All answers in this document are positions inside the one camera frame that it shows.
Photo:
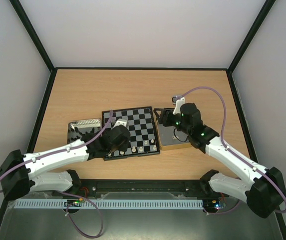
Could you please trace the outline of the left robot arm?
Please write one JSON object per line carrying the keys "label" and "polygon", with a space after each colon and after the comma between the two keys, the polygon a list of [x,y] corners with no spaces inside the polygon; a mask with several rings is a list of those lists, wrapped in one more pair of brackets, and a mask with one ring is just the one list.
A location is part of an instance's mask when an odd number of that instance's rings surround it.
{"label": "left robot arm", "polygon": [[35,178],[64,165],[102,158],[116,150],[125,151],[130,131],[124,125],[89,132],[67,145],[44,152],[22,154],[11,151],[0,166],[0,193],[7,201],[16,200],[35,189]]}

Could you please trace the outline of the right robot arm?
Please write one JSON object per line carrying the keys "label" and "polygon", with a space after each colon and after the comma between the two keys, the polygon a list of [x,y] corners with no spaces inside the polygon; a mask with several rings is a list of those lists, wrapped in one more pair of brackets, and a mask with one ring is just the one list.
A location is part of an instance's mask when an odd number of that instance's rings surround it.
{"label": "right robot arm", "polygon": [[232,178],[217,170],[207,172],[201,178],[203,194],[211,196],[217,192],[237,198],[261,218],[267,218],[285,202],[286,187],[281,171],[260,165],[224,143],[218,132],[203,124],[194,103],[155,108],[153,112],[159,124],[183,132],[194,148],[217,159],[237,175]]}

